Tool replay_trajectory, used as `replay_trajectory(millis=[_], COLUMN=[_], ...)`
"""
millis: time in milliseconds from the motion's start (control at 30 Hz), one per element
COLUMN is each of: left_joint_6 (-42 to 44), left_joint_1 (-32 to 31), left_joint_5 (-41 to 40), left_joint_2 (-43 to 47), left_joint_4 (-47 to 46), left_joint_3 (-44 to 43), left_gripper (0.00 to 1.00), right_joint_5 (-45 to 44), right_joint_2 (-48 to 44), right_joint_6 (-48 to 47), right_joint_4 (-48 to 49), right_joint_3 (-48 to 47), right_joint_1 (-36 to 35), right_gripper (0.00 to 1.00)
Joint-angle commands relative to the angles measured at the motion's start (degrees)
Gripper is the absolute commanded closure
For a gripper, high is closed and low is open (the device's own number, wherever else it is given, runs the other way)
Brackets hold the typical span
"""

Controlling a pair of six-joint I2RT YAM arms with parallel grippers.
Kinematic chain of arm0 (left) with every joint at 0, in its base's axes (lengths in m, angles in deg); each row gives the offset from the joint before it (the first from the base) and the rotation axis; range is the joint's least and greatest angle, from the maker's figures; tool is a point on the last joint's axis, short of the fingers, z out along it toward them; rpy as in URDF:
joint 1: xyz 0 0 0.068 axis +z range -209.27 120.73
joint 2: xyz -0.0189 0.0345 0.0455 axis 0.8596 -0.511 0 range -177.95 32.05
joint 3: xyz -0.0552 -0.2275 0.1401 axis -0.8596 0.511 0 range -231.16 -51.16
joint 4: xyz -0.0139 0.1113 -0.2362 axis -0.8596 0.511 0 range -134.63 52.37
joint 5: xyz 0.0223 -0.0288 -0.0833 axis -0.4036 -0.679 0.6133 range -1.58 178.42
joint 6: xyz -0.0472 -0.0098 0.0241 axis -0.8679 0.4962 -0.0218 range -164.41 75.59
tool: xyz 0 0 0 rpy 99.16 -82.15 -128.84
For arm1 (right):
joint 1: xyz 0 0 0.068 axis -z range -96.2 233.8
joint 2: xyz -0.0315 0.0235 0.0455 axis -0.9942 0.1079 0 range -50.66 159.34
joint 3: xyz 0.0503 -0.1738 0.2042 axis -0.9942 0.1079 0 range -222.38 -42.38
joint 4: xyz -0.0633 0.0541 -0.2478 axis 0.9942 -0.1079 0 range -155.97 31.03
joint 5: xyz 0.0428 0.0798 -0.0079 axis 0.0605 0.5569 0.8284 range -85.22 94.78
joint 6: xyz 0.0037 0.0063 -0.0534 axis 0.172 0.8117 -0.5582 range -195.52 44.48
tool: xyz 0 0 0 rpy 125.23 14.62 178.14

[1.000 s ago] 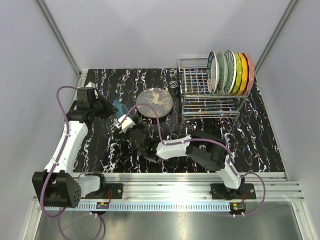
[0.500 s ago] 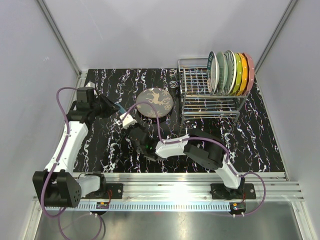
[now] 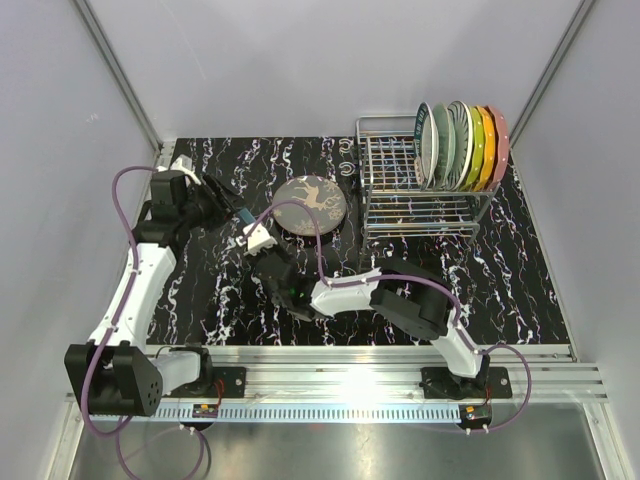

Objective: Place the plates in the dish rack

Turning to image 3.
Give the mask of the teal scalloped plate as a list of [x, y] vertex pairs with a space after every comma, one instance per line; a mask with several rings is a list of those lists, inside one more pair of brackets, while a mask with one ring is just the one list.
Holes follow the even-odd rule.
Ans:
[[253, 224], [256, 222], [256, 218], [251, 214], [247, 208], [240, 209], [236, 212], [236, 215], [245, 224]]

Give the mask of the teal lettered plate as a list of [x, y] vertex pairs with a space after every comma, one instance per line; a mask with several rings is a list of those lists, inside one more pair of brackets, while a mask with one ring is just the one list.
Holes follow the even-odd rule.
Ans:
[[431, 107], [422, 102], [414, 125], [414, 153], [416, 179], [422, 190], [428, 190], [435, 178], [438, 163], [439, 137]]

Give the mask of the mint green plate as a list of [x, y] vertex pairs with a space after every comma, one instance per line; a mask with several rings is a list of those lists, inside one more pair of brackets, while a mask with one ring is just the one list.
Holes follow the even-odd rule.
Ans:
[[452, 116], [443, 103], [435, 105], [433, 114], [438, 131], [438, 159], [434, 172], [434, 188], [446, 190], [455, 157], [455, 129]]

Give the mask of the white blue striped plate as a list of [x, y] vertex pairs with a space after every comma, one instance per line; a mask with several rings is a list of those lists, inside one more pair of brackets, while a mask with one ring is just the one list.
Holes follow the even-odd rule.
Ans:
[[455, 133], [454, 161], [449, 174], [452, 190], [459, 190], [469, 173], [473, 150], [472, 115], [469, 106], [455, 100], [447, 107]]

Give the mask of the green dotted plate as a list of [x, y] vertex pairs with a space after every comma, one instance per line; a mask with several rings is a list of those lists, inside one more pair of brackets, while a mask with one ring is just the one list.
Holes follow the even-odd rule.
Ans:
[[476, 106], [470, 108], [473, 120], [473, 151], [470, 171], [467, 176], [467, 186], [472, 191], [479, 179], [484, 160], [485, 134], [482, 115]]

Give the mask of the orange dotted plate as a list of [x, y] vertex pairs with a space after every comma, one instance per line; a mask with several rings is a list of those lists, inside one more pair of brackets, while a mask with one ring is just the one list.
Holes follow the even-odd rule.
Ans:
[[496, 158], [496, 130], [493, 118], [487, 107], [477, 106], [484, 129], [484, 154], [483, 164], [478, 181], [475, 186], [476, 191], [484, 190], [489, 184], [493, 173]]

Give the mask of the pink dotted plate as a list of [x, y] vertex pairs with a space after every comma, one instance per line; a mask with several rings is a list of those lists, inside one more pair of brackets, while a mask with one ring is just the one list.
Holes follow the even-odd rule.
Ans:
[[509, 158], [510, 143], [508, 136], [508, 126], [502, 112], [495, 106], [489, 105], [488, 110], [494, 120], [496, 130], [496, 157], [495, 167], [489, 184], [490, 190], [495, 190], [502, 181]]

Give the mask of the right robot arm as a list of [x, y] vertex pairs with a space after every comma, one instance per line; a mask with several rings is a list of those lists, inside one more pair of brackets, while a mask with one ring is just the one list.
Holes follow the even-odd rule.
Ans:
[[404, 333], [430, 342], [444, 359], [446, 370], [422, 381], [425, 392], [446, 399], [485, 395], [489, 356], [460, 323], [458, 298], [431, 272], [392, 257], [366, 273], [314, 279], [275, 249], [258, 254], [253, 267], [272, 303], [300, 320], [371, 311]]

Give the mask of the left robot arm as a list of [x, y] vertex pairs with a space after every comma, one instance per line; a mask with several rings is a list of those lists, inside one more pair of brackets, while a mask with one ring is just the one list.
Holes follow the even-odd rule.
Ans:
[[150, 417], [174, 391], [203, 397], [213, 390], [215, 373], [204, 347], [175, 347], [151, 359], [147, 332], [191, 231], [213, 231], [243, 206], [234, 190], [209, 174], [152, 174], [150, 197], [128, 232], [127, 265], [114, 297], [89, 339], [70, 345], [64, 357], [85, 417]]

